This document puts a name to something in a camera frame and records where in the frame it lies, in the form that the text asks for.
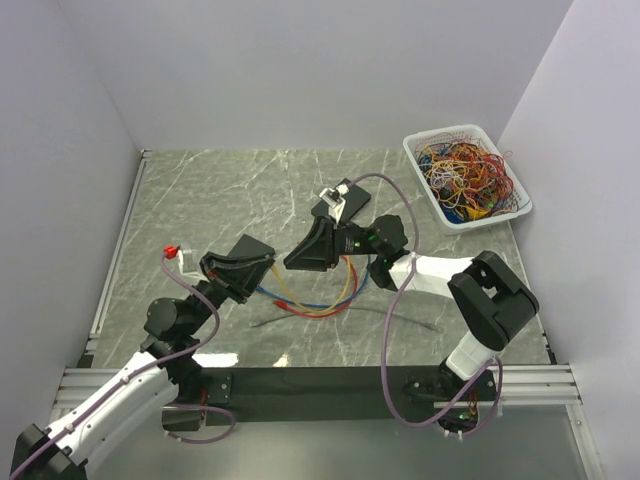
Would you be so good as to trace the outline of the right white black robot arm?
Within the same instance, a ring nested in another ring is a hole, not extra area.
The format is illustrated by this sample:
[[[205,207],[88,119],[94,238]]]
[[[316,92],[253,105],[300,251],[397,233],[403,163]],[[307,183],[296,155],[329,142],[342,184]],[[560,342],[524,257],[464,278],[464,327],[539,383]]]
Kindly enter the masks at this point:
[[[465,397],[475,374],[539,312],[539,301],[493,251],[470,258],[419,255],[407,249],[404,224],[397,215],[376,218],[368,227],[314,220],[309,233],[284,259],[288,270],[325,272],[341,256],[373,255],[367,267],[374,283],[452,299],[467,326],[453,351],[438,367],[436,383],[452,399]]]

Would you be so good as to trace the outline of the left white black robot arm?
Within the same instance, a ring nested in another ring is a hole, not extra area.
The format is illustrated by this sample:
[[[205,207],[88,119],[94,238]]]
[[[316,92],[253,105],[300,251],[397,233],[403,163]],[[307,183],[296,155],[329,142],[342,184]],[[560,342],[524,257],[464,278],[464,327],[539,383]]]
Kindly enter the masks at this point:
[[[27,427],[17,438],[10,478],[87,479],[148,418],[168,404],[194,399],[202,384],[202,367],[194,353],[212,340],[195,333],[208,321],[221,322],[227,300],[242,304],[275,262],[264,247],[252,255],[206,253],[196,283],[185,270],[173,272],[168,260],[182,261],[179,247],[161,254],[161,269],[187,291],[183,299],[160,298],[148,309],[147,333],[140,349],[110,380],[62,418],[41,429]]]

